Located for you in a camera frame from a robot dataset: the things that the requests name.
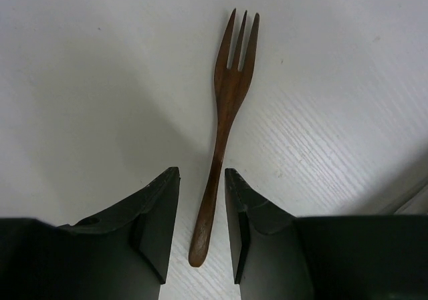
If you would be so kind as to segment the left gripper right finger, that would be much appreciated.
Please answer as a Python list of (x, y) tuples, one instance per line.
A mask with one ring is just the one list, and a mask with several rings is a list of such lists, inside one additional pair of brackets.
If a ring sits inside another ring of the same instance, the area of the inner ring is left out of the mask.
[(242, 299), (426, 299), (425, 215), (296, 217), (225, 170)]

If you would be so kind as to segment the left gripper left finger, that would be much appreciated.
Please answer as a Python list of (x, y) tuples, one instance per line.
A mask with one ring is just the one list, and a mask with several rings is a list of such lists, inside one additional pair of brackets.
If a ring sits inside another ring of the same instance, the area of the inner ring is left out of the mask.
[(144, 188), (74, 225), (1, 220), (2, 299), (158, 299), (180, 187), (167, 168)]

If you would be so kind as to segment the brown wooden fork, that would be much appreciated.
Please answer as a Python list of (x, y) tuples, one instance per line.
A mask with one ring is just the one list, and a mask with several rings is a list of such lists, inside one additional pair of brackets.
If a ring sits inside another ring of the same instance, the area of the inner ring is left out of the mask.
[(207, 185), (201, 200), (189, 247), (188, 261), (190, 266), (195, 268), (200, 267), (205, 262), (208, 254), (219, 179), (229, 133), (251, 85), (255, 67), (260, 22), (259, 13), (256, 13), (253, 18), (245, 56), (241, 58), (247, 19), (246, 15), (243, 16), (235, 51), (233, 52), (233, 59), (231, 65), (228, 64), (235, 15), (236, 11), (232, 11), (219, 47), (214, 69), (213, 85), (217, 107), (217, 132)]

